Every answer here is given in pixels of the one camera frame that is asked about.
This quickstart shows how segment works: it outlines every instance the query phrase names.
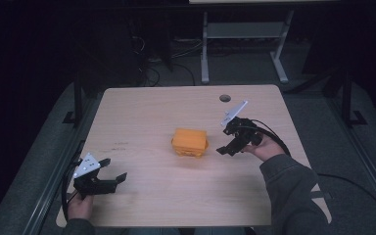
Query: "dark background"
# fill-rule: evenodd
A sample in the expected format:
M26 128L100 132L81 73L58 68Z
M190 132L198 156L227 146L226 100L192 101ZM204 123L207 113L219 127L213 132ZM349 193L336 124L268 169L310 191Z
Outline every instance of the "dark background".
M138 84L144 58L133 54L129 32L150 38L147 46L164 57L172 36L201 38L198 12L118 16L69 6L77 5L0 1L0 202L57 98L75 77L82 77L89 96L110 86ZM305 72L345 65L376 106L376 1L313 9L297 11L289 35L289 40L312 41ZM128 27L132 19L137 21Z

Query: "gray carpet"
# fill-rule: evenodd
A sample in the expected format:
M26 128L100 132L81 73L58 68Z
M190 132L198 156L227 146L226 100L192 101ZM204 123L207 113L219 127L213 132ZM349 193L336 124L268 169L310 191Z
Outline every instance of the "gray carpet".
M281 90L287 90L307 80L301 75L308 45L291 44L285 48L282 56L287 74L291 81L283 85L276 78L276 72L268 54L241 53L226 57L210 57L211 85L227 84L276 84ZM200 57L182 57L173 60L187 67L201 85ZM192 85L190 73L181 67L169 71L162 64L154 64L153 69L161 75L159 85ZM149 73L153 81L157 74ZM319 92L322 82L310 87L300 95L285 95L285 102L305 147L312 168L318 173L327 173L345 177L374 194L365 167L357 151L336 115L334 100L323 98ZM14 180L0 207L0 234L22 234L35 205L40 201L46 183L60 156L71 156L80 140L85 139L102 94L97 98L85 99L84 120L79 128L64 124L67 112L73 110L72 86L67 87L52 113L48 116L34 145L30 149L23 167ZM361 111L368 125L356 126L353 131L373 158L376 164L376 111L366 93L353 87L353 108ZM347 181L320 177L321 189L329 193L332 199L327 205L332 214L331 229L335 234L376 234L376 203L371 197ZM55 224L60 208L60 199L55 199L48 210L40 229L40 234L60 234L62 229ZM97 228L97 234L121 234L122 229ZM269 227L256 227L257 234L270 234Z

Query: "human hand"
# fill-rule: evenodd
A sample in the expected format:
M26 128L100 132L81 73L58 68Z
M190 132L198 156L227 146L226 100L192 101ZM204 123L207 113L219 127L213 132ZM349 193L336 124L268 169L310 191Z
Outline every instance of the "human hand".
M246 147L243 148L242 152L251 153L263 162L276 155L285 154L285 151L283 151L283 149L270 137L262 134L261 138L262 140L258 146L246 145Z
M74 197L72 197L69 202L69 219L90 219L91 213L93 212L93 200L94 195L88 195L83 200L80 193L77 192L77 194Z

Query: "orange object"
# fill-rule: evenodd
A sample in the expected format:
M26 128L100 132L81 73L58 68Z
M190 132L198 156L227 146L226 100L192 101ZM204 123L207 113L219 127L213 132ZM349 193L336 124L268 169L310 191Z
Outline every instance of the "orange object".
M176 128L171 143L178 156L196 158L200 158L209 146L206 131L184 128Z

